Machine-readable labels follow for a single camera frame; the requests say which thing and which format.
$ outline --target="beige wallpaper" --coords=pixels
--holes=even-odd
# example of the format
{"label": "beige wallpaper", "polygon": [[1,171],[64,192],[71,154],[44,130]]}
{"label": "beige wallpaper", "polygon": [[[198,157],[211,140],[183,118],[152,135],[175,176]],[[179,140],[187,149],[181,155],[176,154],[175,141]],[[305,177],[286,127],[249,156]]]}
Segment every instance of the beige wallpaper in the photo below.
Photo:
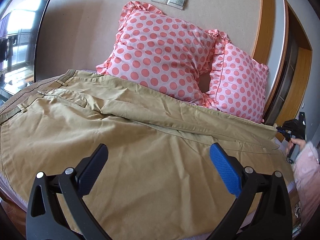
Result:
{"label": "beige wallpaper", "polygon": [[[13,0],[7,12],[23,0]],[[124,4],[130,0],[51,0],[45,14],[37,55],[37,79],[72,69],[95,69],[110,55]],[[234,44],[251,53],[261,0],[188,0],[183,11],[153,3],[169,16],[204,29],[229,34]]]}

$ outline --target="pink pillow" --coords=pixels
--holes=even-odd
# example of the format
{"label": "pink pillow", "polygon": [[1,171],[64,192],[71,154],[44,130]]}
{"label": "pink pillow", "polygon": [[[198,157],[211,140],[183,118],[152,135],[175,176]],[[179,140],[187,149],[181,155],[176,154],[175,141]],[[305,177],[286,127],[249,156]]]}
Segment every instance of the pink pillow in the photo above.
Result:
{"label": "pink pillow", "polygon": [[225,113],[261,123],[269,68],[231,44],[219,32],[206,104]]}
{"label": "pink pillow", "polygon": [[204,105],[199,75],[211,69],[217,31],[204,31],[138,1],[124,6],[119,23],[114,50],[96,67],[98,73]]}

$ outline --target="pink jacket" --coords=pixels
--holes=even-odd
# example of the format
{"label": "pink jacket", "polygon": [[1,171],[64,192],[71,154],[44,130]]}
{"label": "pink jacket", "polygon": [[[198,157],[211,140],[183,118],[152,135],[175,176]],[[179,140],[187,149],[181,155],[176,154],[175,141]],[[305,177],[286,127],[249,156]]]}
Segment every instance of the pink jacket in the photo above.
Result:
{"label": "pink jacket", "polygon": [[308,142],[292,165],[301,207],[301,225],[304,227],[320,203],[320,165],[317,149]]}

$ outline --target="khaki pants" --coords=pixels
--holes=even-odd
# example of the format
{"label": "khaki pants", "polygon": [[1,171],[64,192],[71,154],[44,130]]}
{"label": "khaki pants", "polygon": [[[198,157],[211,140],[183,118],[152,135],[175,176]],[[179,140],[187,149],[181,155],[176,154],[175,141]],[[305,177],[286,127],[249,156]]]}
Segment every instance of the khaki pants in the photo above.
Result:
{"label": "khaki pants", "polygon": [[214,142],[243,166],[293,180],[271,140],[273,127],[111,76],[70,70],[0,121],[0,172],[25,201],[37,172],[60,174],[100,143],[108,146],[109,159],[84,201],[115,240],[212,231],[234,201],[210,160]]}

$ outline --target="screw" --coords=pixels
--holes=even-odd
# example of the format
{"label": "screw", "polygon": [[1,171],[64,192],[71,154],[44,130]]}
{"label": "screw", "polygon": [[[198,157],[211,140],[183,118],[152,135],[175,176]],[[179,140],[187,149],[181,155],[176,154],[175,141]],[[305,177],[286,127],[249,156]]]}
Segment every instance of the screw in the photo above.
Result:
{"label": "screw", "polygon": [[275,172],[275,176],[278,177],[278,178],[281,178],[281,177],[282,177],[282,174],[281,174],[281,172],[276,171],[276,172]]}
{"label": "screw", "polygon": [[43,175],[44,175],[44,173],[41,171],[41,172],[38,172],[38,173],[37,173],[37,176],[36,176],[36,177],[37,177],[38,179],[40,179],[40,178],[43,177]]}
{"label": "screw", "polygon": [[251,168],[251,167],[245,167],[244,168],[244,171],[246,172],[246,173],[253,173],[253,168]]}
{"label": "screw", "polygon": [[73,173],[73,168],[66,168],[64,173],[67,174],[67,175],[70,175],[71,173]]}

